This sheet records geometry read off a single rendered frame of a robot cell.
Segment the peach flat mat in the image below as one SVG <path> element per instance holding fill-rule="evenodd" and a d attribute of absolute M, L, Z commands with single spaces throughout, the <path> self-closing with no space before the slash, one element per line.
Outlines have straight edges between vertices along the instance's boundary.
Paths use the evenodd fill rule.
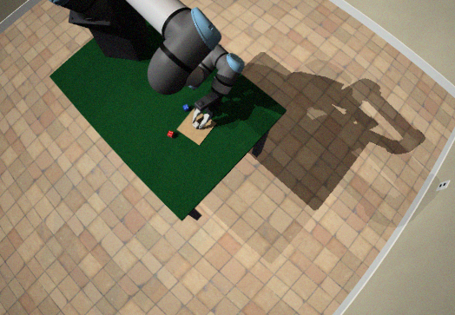
<path fill-rule="evenodd" d="M 216 122 L 212 121 L 211 119 L 208 121 L 207 124 L 205 124 L 202 128 L 194 128 L 193 127 L 193 115 L 194 115 L 194 110 L 193 109 L 190 114 L 187 116 L 187 118 L 183 121 L 183 123 L 178 127 L 178 131 L 181 132 L 182 134 L 186 135 L 190 140 L 194 141 L 196 144 L 201 145 L 203 140 L 207 137 L 209 132 L 213 129 L 215 126 Z M 196 120 L 200 125 L 201 121 L 204 119 L 204 114 L 200 114 L 196 117 Z"/>

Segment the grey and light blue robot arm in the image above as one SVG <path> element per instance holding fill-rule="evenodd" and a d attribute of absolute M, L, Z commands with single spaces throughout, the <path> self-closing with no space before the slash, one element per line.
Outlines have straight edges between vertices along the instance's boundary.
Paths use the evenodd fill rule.
<path fill-rule="evenodd" d="M 101 17 L 111 2 L 111 0 L 49 1 L 75 11 L 77 16 L 87 21 Z M 215 69 L 218 69 L 211 85 L 221 94 L 229 93 L 245 63 L 236 54 L 228 54 L 219 44 L 220 31 L 211 25 L 211 21 L 198 7 L 190 9 L 180 0 L 126 1 L 165 39 L 148 66 L 148 81 L 154 91 L 162 95 L 172 95 L 187 86 L 197 89 Z M 203 77 L 199 78 L 201 75 Z"/>

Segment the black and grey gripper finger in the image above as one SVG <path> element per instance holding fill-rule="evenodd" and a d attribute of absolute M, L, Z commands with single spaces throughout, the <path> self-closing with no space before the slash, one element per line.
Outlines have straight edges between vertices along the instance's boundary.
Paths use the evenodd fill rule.
<path fill-rule="evenodd" d="M 208 112 L 207 114 L 204 115 L 203 121 L 201 121 L 201 125 L 199 126 L 199 129 L 202 128 L 205 124 L 208 123 L 210 119 L 213 118 L 215 110 L 212 110 L 212 112 Z"/>
<path fill-rule="evenodd" d="M 200 115 L 203 111 L 204 111 L 204 110 L 202 110 L 202 111 L 200 112 L 197 108 L 195 108 L 195 112 L 194 112 L 194 117 L 193 117 L 193 122 L 192 122 L 192 123 L 195 122 L 196 117 L 197 117 L 198 115 Z"/>

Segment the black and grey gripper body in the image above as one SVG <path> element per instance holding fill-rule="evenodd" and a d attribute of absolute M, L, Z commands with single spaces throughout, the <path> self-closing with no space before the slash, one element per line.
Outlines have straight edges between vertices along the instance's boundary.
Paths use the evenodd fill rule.
<path fill-rule="evenodd" d="M 219 107 L 222 106 L 222 104 L 223 104 L 223 102 L 221 101 L 221 99 L 223 98 L 224 95 L 221 94 L 221 93 L 219 93 L 219 92 L 217 92 L 217 91 L 214 90 L 212 87 L 211 87 L 211 89 L 212 89 L 212 91 L 213 91 L 214 93 L 218 94 L 218 96 L 220 95 L 220 96 L 219 96 L 219 100 L 218 100 L 217 102 L 213 103 L 212 105 L 210 105 L 209 107 L 205 108 L 205 110 L 206 110 L 206 112 L 212 112 L 212 110 L 216 110 L 216 109 L 217 109 L 217 110 L 216 110 L 216 112 L 217 112 L 217 111 L 220 110 Z"/>

